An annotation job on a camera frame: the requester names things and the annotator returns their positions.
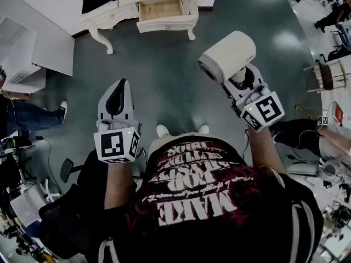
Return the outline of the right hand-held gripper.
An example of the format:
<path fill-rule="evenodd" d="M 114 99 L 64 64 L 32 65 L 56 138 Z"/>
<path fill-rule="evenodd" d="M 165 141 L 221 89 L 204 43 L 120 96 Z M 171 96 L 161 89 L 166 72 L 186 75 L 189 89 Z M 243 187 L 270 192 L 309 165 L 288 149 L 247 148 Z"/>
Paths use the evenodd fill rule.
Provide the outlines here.
<path fill-rule="evenodd" d="M 223 83 L 223 89 L 228 96 L 238 98 L 232 105 L 236 114 L 255 132 L 261 132 L 281 119 L 285 111 L 277 93 L 271 92 L 263 82 L 260 71 L 252 64 L 247 64 L 245 69 L 244 86 L 229 78 Z"/>

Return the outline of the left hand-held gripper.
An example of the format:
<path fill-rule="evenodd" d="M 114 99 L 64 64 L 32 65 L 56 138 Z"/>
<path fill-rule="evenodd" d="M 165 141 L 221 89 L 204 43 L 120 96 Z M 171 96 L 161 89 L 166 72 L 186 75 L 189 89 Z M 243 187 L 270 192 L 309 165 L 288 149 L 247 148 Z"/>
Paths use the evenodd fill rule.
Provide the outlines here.
<path fill-rule="evenodd" d="M 128 120 L 102 120 L 123 114 Z M 98 103 L 97 132 L 94 133 L 98 160 L 107 164 L 135 161 L 141 124 L 134 118 L 131 86 L 125 78 L 111 85 Z"/>

